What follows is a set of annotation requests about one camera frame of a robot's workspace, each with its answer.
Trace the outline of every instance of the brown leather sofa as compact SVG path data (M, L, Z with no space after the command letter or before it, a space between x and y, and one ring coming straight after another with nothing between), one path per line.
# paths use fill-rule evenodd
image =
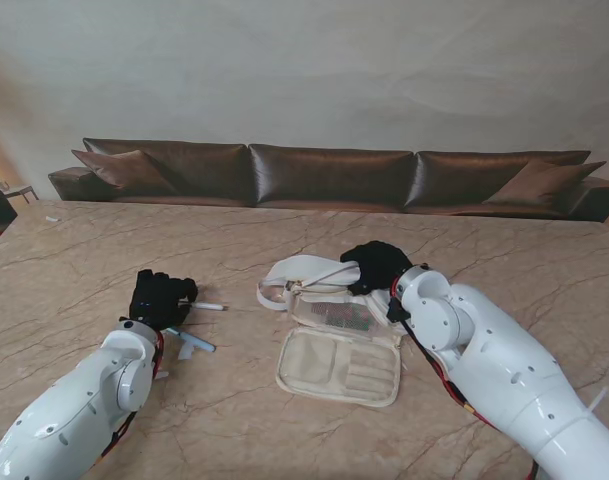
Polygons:
M89 152L141 150L176 187L175 196L119 196L89 168L49 178L62 200L245 206L431 215L604 221L609 181L588 177L554 208L490 205L530 160L579 165L588 151L449 153L286 148L85 138Z

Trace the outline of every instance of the brown pillow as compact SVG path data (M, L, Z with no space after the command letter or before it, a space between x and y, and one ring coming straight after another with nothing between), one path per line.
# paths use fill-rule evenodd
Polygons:
M155 167L155 159L142 152L102 155L72 150L95 175L117 190L118 195L177 195Z
M561 195L605 163L554 165L534 160L483 203L551 207Z

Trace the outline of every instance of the marble table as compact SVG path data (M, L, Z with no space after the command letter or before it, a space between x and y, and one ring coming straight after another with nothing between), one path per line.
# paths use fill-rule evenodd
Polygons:
M59 219L47 221L46 217ZM402 345L382 409L293 396L275 383L293 327L255 284L296 253L368 240L480 289L560 361L584 401L609 386L609 229L598 223L42 201L0 239L0 438L127 313L143 268L192 277L227 312L185 327L217 345L163 368L127 438L84 478L523 479L530 459L455 405ZM609 427L609 392L596 413Z

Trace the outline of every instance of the sofa cushion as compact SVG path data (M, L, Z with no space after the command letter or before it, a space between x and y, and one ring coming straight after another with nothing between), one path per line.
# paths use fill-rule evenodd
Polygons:
M401 206L413 154L250 145L258 202L316 200Z
M146 153L133 152L104 155L72 150L84 165L118 194L175 195L177 190L160 173Z
M407 207L405 213L418 215L452 215L456 217L507 217L563 220L567 216L552 208L531 205L442 205L433 207Z
M325 202L319 200L273 200L257 205L258 208L287 208L292 210L331 210L338 212L401 213L397 207L360 202Z
M606 162L586 165L554 165L528 162L485 204L540 205L553 207L562 195L571 192L582 180Z
M204 207L245 207L246 202L218 197L116 197L111 200L116 203L152 203L158 205L201 205Z
M590 152L418 152L405 206L481 203L531 160L580 165Z
M231 198L245 204L255 199L251 156L245 145L96 138L85 138L84 145L97 153L149 154L181 195Z

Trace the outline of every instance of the small table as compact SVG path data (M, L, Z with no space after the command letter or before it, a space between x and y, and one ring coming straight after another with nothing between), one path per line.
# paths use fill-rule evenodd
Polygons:
M258 303L257 282L290 255L339 258L374 239L484 291L559 360L587 405L609 386L601 223L40 201L0 238L0 439L98 348L128 312L138 270L151 268L192 277L204 301L229 307L193 312L182 327L217 351L178 361L168 338L170 375L84 480L523 479L528 454L457 406L408 339L389 407L278 387L296 325ZM609 427L609 395L596 414Z
M33 187L31 185L19 185L17 187L11 187L4 192L4 196L6 198L11 198L18 197L21 195L22 197L24 197L26 203L30 203L28 201L28 198L26 198L26 194L29 192L33 194L35 200L39 200L39 198L37 198L37 195L35 194L35 190L33 190Z

